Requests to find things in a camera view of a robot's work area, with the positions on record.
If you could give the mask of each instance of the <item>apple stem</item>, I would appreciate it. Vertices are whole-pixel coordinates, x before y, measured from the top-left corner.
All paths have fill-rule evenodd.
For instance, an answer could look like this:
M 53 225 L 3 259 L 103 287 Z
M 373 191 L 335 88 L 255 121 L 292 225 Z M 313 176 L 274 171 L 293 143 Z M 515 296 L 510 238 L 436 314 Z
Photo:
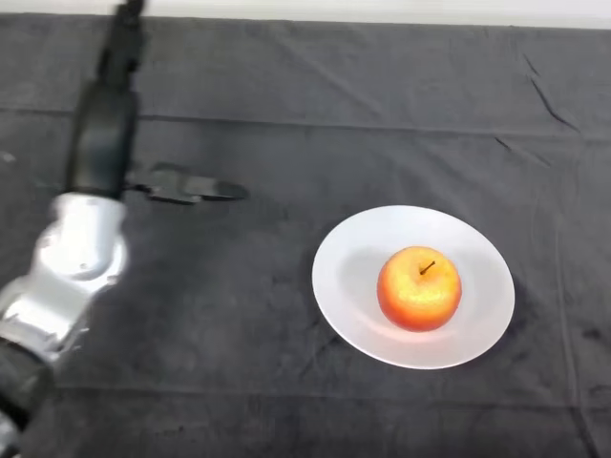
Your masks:
M 435 261 L 431 262 L 429 265 L 427 265 L 423 270 L 420 271 L 420 275 L 424 275 L 427 273 L 427 270 L 429 270 L 431 267 L 433 267 L 435 265 Z

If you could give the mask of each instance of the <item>black robot arm segment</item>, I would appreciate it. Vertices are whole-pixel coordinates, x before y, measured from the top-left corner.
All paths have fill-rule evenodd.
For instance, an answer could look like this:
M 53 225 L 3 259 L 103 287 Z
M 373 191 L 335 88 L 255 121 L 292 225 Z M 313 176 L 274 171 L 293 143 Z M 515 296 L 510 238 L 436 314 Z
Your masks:
M 120 5 L 97 65 L 81 94 L 66 182 L 67 193 L 120 199 L 136 132 L 137 95 L 131 90 L 144 45 L 142 1 Z

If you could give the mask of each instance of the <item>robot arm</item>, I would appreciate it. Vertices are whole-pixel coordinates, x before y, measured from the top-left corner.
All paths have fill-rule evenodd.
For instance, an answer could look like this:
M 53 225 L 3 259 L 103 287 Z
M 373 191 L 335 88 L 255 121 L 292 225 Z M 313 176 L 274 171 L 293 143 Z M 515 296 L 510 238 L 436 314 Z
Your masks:
M 116 10 L 96 79 L 75 114 L 66 191 L 53 202 L 55 221 L 35 245 L 28 275 L 0 292 L 0 458 L 18 452 L 20 432 L 53 387 L 54 371 L 87 329 L 91 304 L 125 270 L 123 192 L 183 204 L 247 197 L 239 185 L 190 176 L 172 164 L 129 173 L 142 7 L 143 0 L 126 0 Z

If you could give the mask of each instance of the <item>apple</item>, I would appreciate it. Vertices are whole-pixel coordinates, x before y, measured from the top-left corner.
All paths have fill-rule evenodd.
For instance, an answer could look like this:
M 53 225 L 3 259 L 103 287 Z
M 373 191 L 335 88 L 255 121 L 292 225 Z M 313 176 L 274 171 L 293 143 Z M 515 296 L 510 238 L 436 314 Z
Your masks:
M 462 285 L 450 260 L 432 248 L 411 246 L 394 254 L 377 285 L 382 312 L 409 331 L 431 331 L 453 316 Z

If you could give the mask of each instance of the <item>dark gray tablecloth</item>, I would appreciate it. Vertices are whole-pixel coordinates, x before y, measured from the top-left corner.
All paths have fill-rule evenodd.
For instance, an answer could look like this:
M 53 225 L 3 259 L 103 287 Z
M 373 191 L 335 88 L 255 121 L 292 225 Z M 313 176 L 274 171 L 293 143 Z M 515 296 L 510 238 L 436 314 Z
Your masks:
M 105 20 L 0 16 L 0 283 L 61 189 Z M 25 457 L 611 456 L 611 33 L 151 19 L 136 154 L 238 203 L 129 196 L 133 262 Z M 484 356 L 378 363 L 312 297 L 324 235 L 378 205 L 466 220 L 516 313 Z

